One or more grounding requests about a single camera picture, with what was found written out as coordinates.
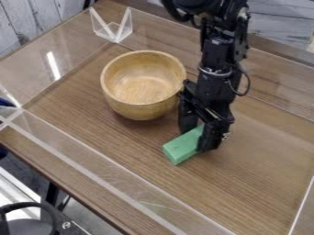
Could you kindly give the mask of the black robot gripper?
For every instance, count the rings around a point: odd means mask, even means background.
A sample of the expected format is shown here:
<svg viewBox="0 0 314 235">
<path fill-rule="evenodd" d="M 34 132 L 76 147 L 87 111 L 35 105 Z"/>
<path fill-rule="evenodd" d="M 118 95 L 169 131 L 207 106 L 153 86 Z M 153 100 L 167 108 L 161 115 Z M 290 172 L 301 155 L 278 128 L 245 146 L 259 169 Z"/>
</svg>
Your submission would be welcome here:
<svg viewBox="0 0 314 235">
<path fill-rule="evenodd" d="M 198 81 L 186 79 L 178 107 L 178 125 L 185 134 L 203 121 L 197 151 L 215 150 L 230 135 L 234 123 L 231 103 L 238 96 L 239 70 L 213 71 L 199 67 Z"/>
</svg>

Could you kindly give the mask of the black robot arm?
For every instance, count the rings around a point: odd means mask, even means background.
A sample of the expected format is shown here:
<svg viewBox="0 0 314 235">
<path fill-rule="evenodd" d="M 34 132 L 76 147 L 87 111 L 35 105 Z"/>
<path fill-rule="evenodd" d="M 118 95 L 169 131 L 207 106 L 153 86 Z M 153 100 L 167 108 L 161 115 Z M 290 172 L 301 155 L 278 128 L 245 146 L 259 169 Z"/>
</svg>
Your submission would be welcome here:
<svg viewBox="0 0 314 235">
<path fill-rule="evenodd" d="M 178 124 L 189 133 L 203 123 L 197 150 L 217 149 L 226 138 L 234 115 L 231 103 L 241 80 L 249 77 L 241 61 L 247 57 L 247 0 L 161 0 L 173 18 L 189 22 L 201 32 L 202 59 L 195 81 L 183 81 Z"/>
</svg>

